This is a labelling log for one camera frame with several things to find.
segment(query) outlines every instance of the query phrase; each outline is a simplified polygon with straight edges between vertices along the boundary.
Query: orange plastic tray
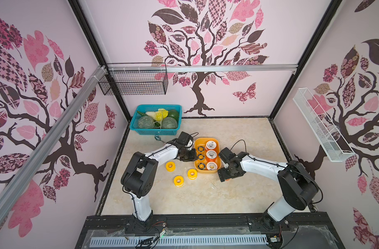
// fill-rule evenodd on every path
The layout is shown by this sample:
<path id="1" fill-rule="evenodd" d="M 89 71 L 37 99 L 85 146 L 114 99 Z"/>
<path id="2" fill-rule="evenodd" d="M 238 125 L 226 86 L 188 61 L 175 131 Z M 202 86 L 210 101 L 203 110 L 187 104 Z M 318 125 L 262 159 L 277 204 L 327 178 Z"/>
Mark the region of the orange plastic tray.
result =
<path id="1" fill-rule="evenodd" d="M 197 171 L 198 173 L 201 173 L 201 174 L 212 174 L 212 173 L 217 173 L 217 170 L 218 170 L 219 168 L 221 168 L 221 160 L 220 160 L 220 157 L 219 157 L 219 156 L 217 156 L 216 160 L 214 161 L 214 162 L 217 164 L 217 169 L 215 169 L 215 170 L 208 170 L 208 169 L 206 169 L 206 167 L 205 167 L 204 170 L 201 170 L 201 169 L 198 168 L 198 164 L 199 164 L 200 162 L 204 163 L 205 165 L 208 163 L 208 161 L 207 161 L 207 157 L 206 157 L 206 152 L 208 151 L 208 149 L 206 148 L 206 143 L 207 143 L 208 141 L 214 141 L 214 142 L 216 142 L 217 147 L 214 149 L 214 151 L 216 151 L 217 154 L 220 152 L 220 146 L 218 145 L 218 141 L 217 141 L 216 139 L 212 138 L 212 137 L 200 137 L 200 138 L 198 138 L 198 139 L 195 141 L 195 149 L 196 149 L 196 153 L 197 153 L 197 155 L 199 155 L 199 154 L 203 154 L 203 155 L 205 156 L 205 159 L 203 159 L 203 160 L 196 160 L 196 161 L 195 161 L 195 169 L 196 169 L 196 171 Z M 199 152 L 199 151 L 198 151 L 198 147 L 199 147 L 199 146 L 203 146 L 203 147 L 205 148 L 205 150 L 204 150 L 203 152 Z"/>

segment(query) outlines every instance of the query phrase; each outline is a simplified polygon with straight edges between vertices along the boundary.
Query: yellow tape roll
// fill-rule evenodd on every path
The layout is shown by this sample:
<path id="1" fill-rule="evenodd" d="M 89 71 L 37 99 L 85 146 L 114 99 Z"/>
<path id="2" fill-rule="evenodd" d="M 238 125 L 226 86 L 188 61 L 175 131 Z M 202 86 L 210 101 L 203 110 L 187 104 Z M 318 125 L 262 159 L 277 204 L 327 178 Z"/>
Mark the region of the yellow tape roll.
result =
<path id="1" fill-rule="evenodd" d="M 184 178 L 182 176 L 174 177 L 174 185 L 177 187 L 181 187 L 184 185 Z"/>
<path id="2" fill-rule="evenodd" d="M 175 170 L 175 163 L 173 163 L 173 162 L 166 163 L 166 169 L 168 172 L 174 171 Z"/>
<path id="3" fill-rule="evenodd" d="M 193 180 L 193 179 L 196 179 L 196 177 L 198 176 L 198 172 L 192 168 L 190 170 L 188 170 L 188 178 Z"/>

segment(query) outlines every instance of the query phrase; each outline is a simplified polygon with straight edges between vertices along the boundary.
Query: pink wallpaper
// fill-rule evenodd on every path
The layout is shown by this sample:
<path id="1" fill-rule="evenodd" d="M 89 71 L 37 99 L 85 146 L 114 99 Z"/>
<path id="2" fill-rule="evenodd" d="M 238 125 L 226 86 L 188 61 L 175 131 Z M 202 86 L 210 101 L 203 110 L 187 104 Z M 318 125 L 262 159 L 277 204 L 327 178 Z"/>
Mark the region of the pink wallpaper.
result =
<path id="1" fill-rule="evenodd" d="M 0 2 L 0 192 L 97 65 L 67 2 Z M 73 248 L 126 125 L 96 86 L 0 226 L 0 248 Z"/>
<path id="2" fill-rule="evenodd" d="M 356 153 L 330 162 L 293 103 L 307 87 L 333 137 Z M 346 1 L 332 28 L 276 118 L 292 155 L 324 192 L 318 210 L 328 212 L 346 248 L 379 248 L 379 1 Z"/>
<path id="3" fill-rule="evenodd" d="M 207 66 L 296 64 L 329 1 L 81 3 L 109 62 Z M 167 102 L 182 105 L 184 116 L 269 115 L 291 73 L 171 73 L 166 95 L 123 98 L 131 114 Z"/>

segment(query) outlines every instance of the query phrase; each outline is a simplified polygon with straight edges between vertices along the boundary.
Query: butterfly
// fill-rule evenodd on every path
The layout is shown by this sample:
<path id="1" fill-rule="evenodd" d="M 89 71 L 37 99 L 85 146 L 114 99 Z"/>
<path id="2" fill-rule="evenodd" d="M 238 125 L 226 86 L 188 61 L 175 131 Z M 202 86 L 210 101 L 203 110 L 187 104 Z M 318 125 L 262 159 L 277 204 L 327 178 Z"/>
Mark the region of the butterfly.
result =
<path id="1" fill-rule="evenodd" d="M 106 131 L 107 129 L 113 129 L 115 127 L 114 118 L 116 116 L 116 114 L 110 110 L 107 104 L 105 104 L 105 109 L 107 111 L 108 120 L 104 125 L 104 131 Z"/>
<path id="2" fill-rule="evenodd" d="M 256 89 L 256 83 L 253 83 L 248 87 L 248 90 L 246 92 L 234 92 L 233 95 L 235 97 L 238 97 L 240 101 L 245 103 L 245 101 L 249 98 L 256 98 L 256 93 L 254 90 Z"/>

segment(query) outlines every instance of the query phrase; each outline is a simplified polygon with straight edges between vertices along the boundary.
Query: marble floor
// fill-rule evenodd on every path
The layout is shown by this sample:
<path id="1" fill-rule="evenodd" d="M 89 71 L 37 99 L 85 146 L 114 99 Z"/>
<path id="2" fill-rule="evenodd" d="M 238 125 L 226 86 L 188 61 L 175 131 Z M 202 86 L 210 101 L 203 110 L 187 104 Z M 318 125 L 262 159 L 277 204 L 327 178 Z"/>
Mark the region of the marble floor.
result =
<path id="1" fill-rule="evenodd" d="M 267 118 L 182 119 L 177 136 L 162 136 L 162 140 L 167 142 L 178 137 L 181 131 L 188 134 L 199 132 L 195 139 L 214 137 L 220 149 L 231 148 L 235 142 L 244 139 L 250 154 L 286 162 Z M 102 215 L 127 215 L 133 212 L 132 200 L 122 192 L 120 179 L 133 153 L 151 152 L 160 147 L 163 143 L 153 136 L 129 132 Z M 239 142 L 232 151 L 245 151 L 244 144 Z M 258 174 L 246 173 L 226 182 L 220 182 L 217 173 L 198 174 L 195 180 L 190 180 L 187 171 L 195 168 L 194 163 L 174 162 L 176 169 L 173 172 L 168 172 L 165 165 L 159 165 L 157 169 L 155 182 L 148 194 L 154 214 L 262 213 L 282 195 L 278 182 Z M 173 183 L 177 175 L 184 178 L 184 185 L 180 188 Z"/>

